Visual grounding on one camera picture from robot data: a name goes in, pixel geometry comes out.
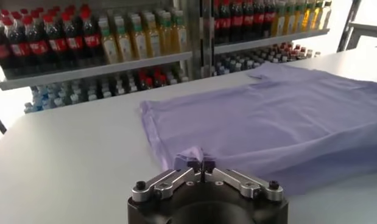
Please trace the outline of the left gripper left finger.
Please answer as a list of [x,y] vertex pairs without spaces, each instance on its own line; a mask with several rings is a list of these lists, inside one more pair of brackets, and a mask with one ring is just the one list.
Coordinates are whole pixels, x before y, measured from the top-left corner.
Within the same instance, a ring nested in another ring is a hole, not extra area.
[[202,163],[189,161],[182,169],[169,169],[150,180],[139,180],[132,188],[130,201],[148,203],[152,200],[167,200],[197,187],[202,175]]

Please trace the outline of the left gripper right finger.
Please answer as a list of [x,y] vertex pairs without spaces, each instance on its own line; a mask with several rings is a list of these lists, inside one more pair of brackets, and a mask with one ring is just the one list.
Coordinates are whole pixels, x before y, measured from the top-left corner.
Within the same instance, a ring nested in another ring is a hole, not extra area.
[[217,168],[214,161],[203,162],[203,181],[213,197],[221,200],[282,201],[284,191],[277,181],[250,177],[233,169]]

